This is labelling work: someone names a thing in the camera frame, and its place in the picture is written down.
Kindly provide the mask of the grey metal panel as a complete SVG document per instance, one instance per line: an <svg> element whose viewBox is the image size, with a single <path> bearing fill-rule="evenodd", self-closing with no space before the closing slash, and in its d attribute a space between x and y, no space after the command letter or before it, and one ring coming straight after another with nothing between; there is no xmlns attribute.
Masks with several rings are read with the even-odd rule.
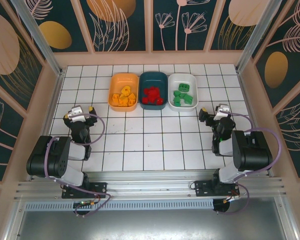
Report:
<svg viewBox="0 0 300 240"><path fill-rule="evenodd" d="M234 201L235 214L211 209L103 210L77 217L61 209L13 209L4 240L300 240L287 203L281 197Z"/></svg>

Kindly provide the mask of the white plastic container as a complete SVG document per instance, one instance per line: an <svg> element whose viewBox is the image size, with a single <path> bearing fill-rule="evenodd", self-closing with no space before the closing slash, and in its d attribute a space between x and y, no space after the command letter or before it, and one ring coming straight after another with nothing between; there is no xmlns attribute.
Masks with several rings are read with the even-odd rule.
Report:
<svg viewBox="0 0 300 240"><path fill-rule="evenodd" d="M185 92L186 94L193 97L193 101L191 105L181 104L181 106L174 106L173 99L174 91L179 91L179 84L185 83L190 86L189 92ZM198 103L198 89L197 89L197 80L196 78L189 73L174 73L168 77L168 103L169 107L174 112L191 112L193 111Z"/></svg>

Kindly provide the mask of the teal plastic container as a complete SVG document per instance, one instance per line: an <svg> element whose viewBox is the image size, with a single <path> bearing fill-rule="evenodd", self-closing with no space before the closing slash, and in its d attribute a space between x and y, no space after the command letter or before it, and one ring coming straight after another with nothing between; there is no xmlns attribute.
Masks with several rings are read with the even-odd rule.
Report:
<svg viewBox="0 0 300 240"><path fill-rule="evenodd" d="M149 101L148 104L142 103L142 98L148 98L148 96L144 94L144 88L152 89L152 87L159 88L160 97L158 98L163 98L163 104L150 104ZM147 71L142 73L139 78L138 101L144 110L162 110L168 101L167 75L159 71Z"/></svg>

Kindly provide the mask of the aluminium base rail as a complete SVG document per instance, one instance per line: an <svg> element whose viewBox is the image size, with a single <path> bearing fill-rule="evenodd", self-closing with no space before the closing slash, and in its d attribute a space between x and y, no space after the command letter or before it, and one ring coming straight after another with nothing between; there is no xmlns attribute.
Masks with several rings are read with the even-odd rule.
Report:
<svg viewBox="0 0 300 240"><path fill-rule="evenodd" d="M107 193L119 200L168 200L193 199L196 194L193 182L210 180L215 171L204 170L155 170L155 171L98 171L87 175L91 182L106 182ZM247 193L252 198L281 197L287 194L283 180L267 173L252 174L241 178L242 198ZM18 183L16 201L60 201L62 189L53 180L35 177Z"/></svg>

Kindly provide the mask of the small wired connector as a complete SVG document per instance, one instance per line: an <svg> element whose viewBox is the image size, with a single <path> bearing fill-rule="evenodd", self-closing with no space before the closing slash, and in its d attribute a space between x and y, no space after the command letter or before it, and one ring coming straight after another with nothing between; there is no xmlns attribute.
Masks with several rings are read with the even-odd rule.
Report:
<svg viewBox="0 0 300 240"><path fill-rule="evenodd" d="M232 195L232 196L228 196L227 198L225 198L223 200L223 203L229 203L229 202L232 202L232 201L235 201L235 200L239 200L240 199L240 196L239 195Z"/></svg>
<svg viewBox="0 0 300 240"><path fill-rule="evenodd" d="M98 201L95 200L86 200L86 201L75 201L73 203L73 208L91 208L95 204L97 204Z"/></svg>

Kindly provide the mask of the orange plastic container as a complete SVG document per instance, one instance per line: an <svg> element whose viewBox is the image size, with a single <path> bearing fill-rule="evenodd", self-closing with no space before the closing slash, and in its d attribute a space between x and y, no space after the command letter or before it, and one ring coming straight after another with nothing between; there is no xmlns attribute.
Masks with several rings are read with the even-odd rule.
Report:
<svg viewBox="0 0 300 240"><path fill-rule="evenodd" d="M131 93L136 96L135 104L133 106L119 106L119 102L113 102L113 94L121 94L122 88L124 86L130 86ZM108 92L108 104L112 110L117 112L132 112L137 107L139 94L139 77L134 73L117 73L111 78L110 88Z"/></svg>

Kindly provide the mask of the aluminium frame post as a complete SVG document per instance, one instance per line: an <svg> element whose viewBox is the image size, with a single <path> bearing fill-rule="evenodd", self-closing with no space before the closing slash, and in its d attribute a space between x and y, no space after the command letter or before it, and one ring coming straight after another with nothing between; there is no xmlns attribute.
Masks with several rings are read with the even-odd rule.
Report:
<svg viewBox="0 0 300 240"><path fill-rule="evenodd" d="M57 59L54 56L54 53L50 46L48 45L47 41L45 40L37 22L32 17L28 7L24 0L10 0L13 4L16 12L19 14L20 18L24 22L26 28L32 34L34 41L37 43L39 49L43 53L45 59L51 66L54 73L60 77L62 74L62 68L57 62Z"/></svg>
<svg viewBox="0 0 300 240"><path fill-rule="evenodd" d="M251 59L253 52L265 35L265 32L269 28L273 17L279 10L281 3L282 0L270 0L266 5L265 10L262 12L261 17L256 24L250 38L248 39L247 44L245 45L244 50L236 64L235 68L238 75L243 72L249 60Z"/></svg>

